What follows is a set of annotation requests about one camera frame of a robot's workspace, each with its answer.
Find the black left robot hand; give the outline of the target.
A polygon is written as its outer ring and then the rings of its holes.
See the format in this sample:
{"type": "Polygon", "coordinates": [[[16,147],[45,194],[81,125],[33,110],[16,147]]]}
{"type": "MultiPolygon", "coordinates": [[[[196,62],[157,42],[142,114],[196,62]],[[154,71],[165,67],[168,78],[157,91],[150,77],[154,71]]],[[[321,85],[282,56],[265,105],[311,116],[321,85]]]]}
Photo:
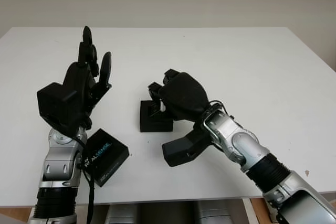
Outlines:
{"type": "Polygon", "coordinates": [[[71,115],[76,127],[91,129],[91,112],[102,97],[111,89],[111,52],[106,52],[98,65],[97,49],[92,41],[91,29],[85,26],[79,44],[78,60],[70,65],[63,85],[75,90],[77,112],[71,115]]]}

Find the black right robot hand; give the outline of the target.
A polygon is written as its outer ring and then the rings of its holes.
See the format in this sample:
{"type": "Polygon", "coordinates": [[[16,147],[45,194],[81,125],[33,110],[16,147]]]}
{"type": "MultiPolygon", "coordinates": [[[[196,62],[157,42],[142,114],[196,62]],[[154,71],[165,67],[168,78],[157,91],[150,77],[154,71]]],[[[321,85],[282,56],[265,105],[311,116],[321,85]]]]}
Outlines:
{"type": "Polygon", "coordinates": [[[173,122],[187,120],[199,122],[210,102],[202,85],[186,72],[169,69],[163,84],[148,86],[151,101],[145,109],[149,132],[171,132],[173,122]]]}

